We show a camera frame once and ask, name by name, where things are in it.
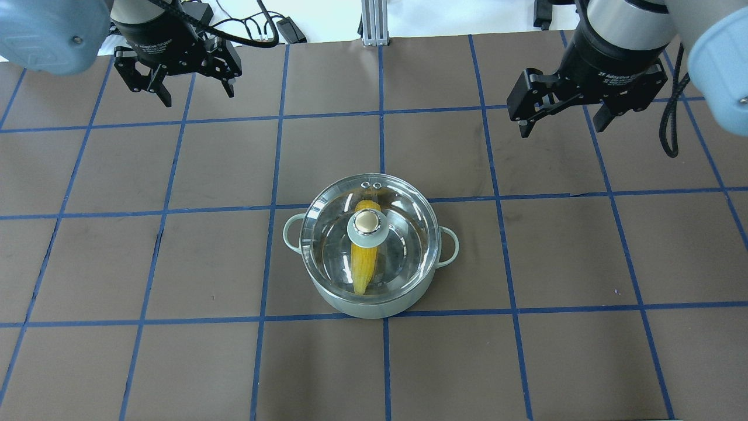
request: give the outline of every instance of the pot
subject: pot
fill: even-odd
[[[298,246],[288,238],[301,221]],[[442,234],[454,253],[441,255]],[[437,224],[434,210],[412,185],[386,174],[339,180],[292,216],[283,240],[304,260],[314,286],[331,306],[358,318],[385,318],[418,301],[434,271],[459,253],[454,231]]]

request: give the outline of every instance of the corn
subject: corn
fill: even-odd
[[[356,205],[356,212],[362,209],[376,209],[381,212],[381,208],[375,202],[362,200]],[[358,295],[364,295],[369,282],[374,277],[374,266],[376,265],[377,247],[364,249],[351,243],[351,276],[353,278],[353,292]]]

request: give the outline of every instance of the glass lid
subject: glass lid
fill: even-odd
[[[314,200],[301,227],[301,254],[329,294],[383,303],[429,275],[438,229],[431,205],[410,184],[384,174],[355,175]]]

